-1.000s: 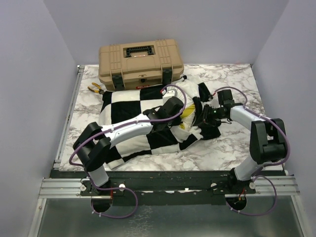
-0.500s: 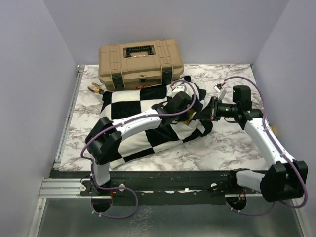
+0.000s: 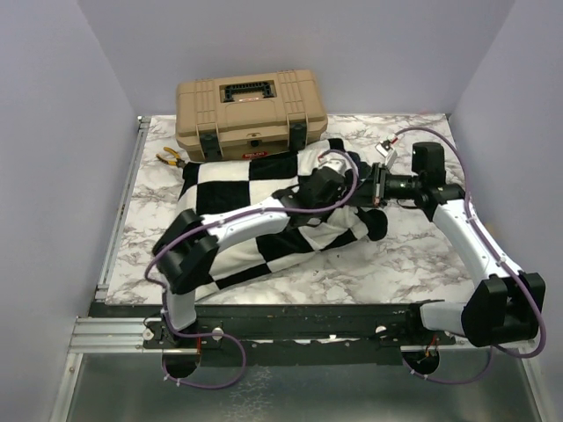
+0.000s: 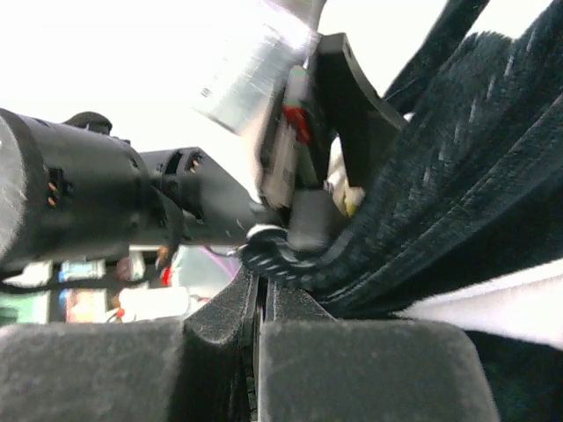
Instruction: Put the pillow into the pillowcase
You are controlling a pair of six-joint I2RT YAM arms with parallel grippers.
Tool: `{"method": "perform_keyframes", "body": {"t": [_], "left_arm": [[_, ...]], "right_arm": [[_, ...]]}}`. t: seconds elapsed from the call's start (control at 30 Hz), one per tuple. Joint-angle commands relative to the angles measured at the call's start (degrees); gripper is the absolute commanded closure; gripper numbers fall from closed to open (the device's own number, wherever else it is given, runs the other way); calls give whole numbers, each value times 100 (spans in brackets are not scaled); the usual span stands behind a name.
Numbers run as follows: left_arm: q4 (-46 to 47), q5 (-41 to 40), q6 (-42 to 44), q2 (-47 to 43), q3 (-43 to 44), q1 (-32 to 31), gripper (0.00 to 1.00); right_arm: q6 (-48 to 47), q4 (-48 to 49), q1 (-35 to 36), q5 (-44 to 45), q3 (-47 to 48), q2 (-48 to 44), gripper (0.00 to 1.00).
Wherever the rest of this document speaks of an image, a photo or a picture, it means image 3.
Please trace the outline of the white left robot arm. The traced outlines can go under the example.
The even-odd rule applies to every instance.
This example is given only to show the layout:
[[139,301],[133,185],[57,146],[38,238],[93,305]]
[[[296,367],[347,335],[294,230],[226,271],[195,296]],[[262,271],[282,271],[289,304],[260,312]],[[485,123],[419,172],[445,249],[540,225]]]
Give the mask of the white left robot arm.
[[345,205],[357,185],[357,171],[331,160],[302,184],[280,189],[255,205],[215,215],[181,212],[153,246],[148,266],[165,278],[154,282],[164,289],[166,339],[177,347],[192,341],[195,289],[211,281],[219,253],[260,236],[311,226]]

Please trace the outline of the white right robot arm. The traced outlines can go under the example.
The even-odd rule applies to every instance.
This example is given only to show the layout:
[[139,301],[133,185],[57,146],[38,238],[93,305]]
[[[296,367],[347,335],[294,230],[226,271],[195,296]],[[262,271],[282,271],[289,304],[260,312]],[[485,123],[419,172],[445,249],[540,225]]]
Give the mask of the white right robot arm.
[[538,273],[526,273],[502,251],[476,216],[464,189],[446,181],[445,154],[437,142],[416,142],[412,174],[394,175],[397,152],[391,141],[376,150],[382,162],[372,167],[360,190],[372,205],[411,200],[448,239],[474,284],[467,302],[424,302],[404,322],[406,337],[423,344],[435,331],[467,338],[477,347],[535,338],[545,297]]

